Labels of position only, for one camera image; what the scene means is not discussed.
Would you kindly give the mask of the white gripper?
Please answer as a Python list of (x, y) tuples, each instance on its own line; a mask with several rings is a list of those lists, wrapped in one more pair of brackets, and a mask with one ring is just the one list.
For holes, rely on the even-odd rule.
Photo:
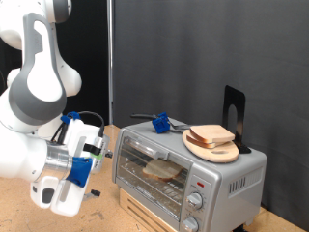
[(84, 124), (81, 120), (70, 121), (64, 145), (71, 157), (71, 169), (69, 175), (59, 182), (52, 198), (50, 209), (53, 213), (73, 217), (78, 214), (83, 200), (100, 197), (98, 190), (92, 189), (87, 194), (85, 191), (90, 176), (100, 172), (104, 156), (113, 158), (108, 144), (109, 137), (104, 134), (104, 125), (97, 127)]

